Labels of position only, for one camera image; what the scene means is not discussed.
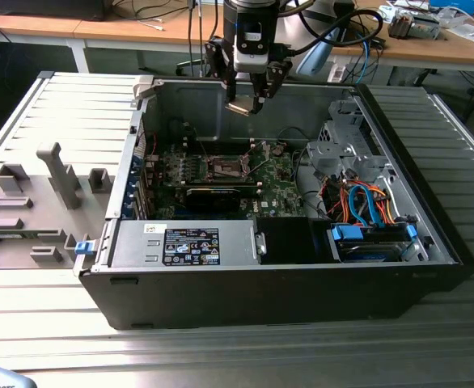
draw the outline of wooden desk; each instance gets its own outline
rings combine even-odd
[[[135,0],[137,7],[153,4],[157,0]],[[383,0],[358,0],[360,7],[377,8]],[[142,16],[156,15],[184,6],[182,0],[172,0],[167,7],[144,11]],[[121,4],[118,12],[132,16],[130,5]],[[214,5],[205,4],[203,10],[203,40],[208,39],[214,25]],[[88,72],[84,55],[85,48],[133,49],[144,51],[188,51],[188,12],[181,11],[162,17],[165,31],[157,31],[135,20],[125,20],[111,15],[104,22],[90,22],[72,19],[43,18],[30,16],[1,16],[0,28],[14,42],[36,44],[59,44],[71,47],[79,71]],[[297,16],[282,23],[298,23]],[[373,27],[374,22],[366,21]],[[218,35],[222,35],[222,7],[219,7]],[[296,35],[296,42],[290,42],[295,48],[309,41],[311,36],[305,31]],[[397,65],[417,68],[435,68],[474,71],[474,43],[462,39],[447,31],[442,31],[438,40],[395,40],[388,36],[387,25],[379,33],[387,41],[386,49],[379,61],[381,65]],[[197,51],[199,45],[199,25],[197,10],[194,12],[192,42]],[[334,48],[330,60],[340,65],[355,61],[362,53],[357,45],[348,48]]]

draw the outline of blue tab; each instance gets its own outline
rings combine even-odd
[[[337,225],[332,228],[334,241],[337,240],[363,240],[363,232],[357,225]]]
[[[81,241],[75,244],[76,255],[93,255],[93,242]]]
[[[334,226],[334,227],[332,228],[332,236],[334,237],[334,241],[341,240],[341,233],[340,233],[340,231],[337,229],[337,226]]]
[[[414,238],[417,238],[417,230],[415,229],[415,226],[413,225],[408,225],[406,226],[406,231],[408,232],[408,236],[413,240]]]

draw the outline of power supply label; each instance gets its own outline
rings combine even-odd
[[[219,229],[166,229],[164,265],[219,265]]]

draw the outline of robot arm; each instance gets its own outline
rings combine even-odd
[[[383,18],[372,10],[356,10],[333,23],[320,37],[307,46],[292,50],[285,44],[275,43],[279,17],[295,15],[307,9],[314,0],[297,6],[293,10],[280,12],[279,0],[225,0],[224,37],[214,37],[205,43],[206,56],[212,75],[222,81],[226,89],[226,107],[244,114],[257,114],[266,99],[271,99],[280,89],[293,67],[289,58],[305,53],[320,41],[331,45],[347,46],[362,40],[336,42],[325,36],[334,28],[348,23],[355,15],[372,15],[378,28],[363,40],[377,35],[383,26]],[[252,99],[236,94],[237,73],[249,73],[253,85]]]

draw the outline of metal table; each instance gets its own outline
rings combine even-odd
[[[97,93],[98,100],[86,103],[70,99],[69,104],[85,103],[93,111],[95,105],[105,110],[113,103],[105,99],[129,97],[126,89],[118,89],[127,86],[116,84],[121,79],[129,80],[123,76],[55,74],[54,78],[64,77],[68,77],[66,85],[79,89],[111,89]],[[38,78],[0,132],[0,155],[8,152],[5,147],[14,141],[27,113],[41,102],[43,94],[48,96],[48,104],[62,103],[57,97],[59,92],[49,90],[55,87],[51,78]],[[422,110],[427,97],[417,92],[404,100],[387,95],[391,92],[383,88],[372,90],[381,104],[398,102]],[[440,103],[433,98],[430,102]],[[474,168],[474,157],[466,154],[474,153],[474,141],[454,117],[446,116],[446,121],[451,123],[450,128],[435,129],[442,134],[414,130],[419,136],[408,136],[403,125],[394,126],[407,145],[414,144],[412,153],[420,168],[442,171],[442,181],[433,185],[450,191],[442,197],[458,204],[449,205],[450,211],[456,214],[458,224],[464,225],[464,232],[472,234],[470,244],[474,247],[474,232],[468,229],[469,214],[474,217],[474,197],[467,200],[462,184],[451,178],[453,170],[461,170],[458,176],[474,176],[469,170]],[[452,133],[446,131],[454,131],[456,141],[451,141]],[[26,143],[36,141],[38,133],[27,135]],[[55,133],[58,136],[66,132]],[[71,133],[69,140],[74,140]],[[450,137],[438,141],[432,134],[441,139]],[[80,144],[79,139],[70,144]],[[458,143],[462,139],[465,145]],[[440,154],[432,155],[437,152],[433,144],[442,144]],[[95,164],[93,158],[83,162]],[[52,388],[471,386],[474,276],[451,293],[429,295],[396,320],[116,331],[106,323],[70,269],[0,270],[0,366],[26,374],[39,387]]]

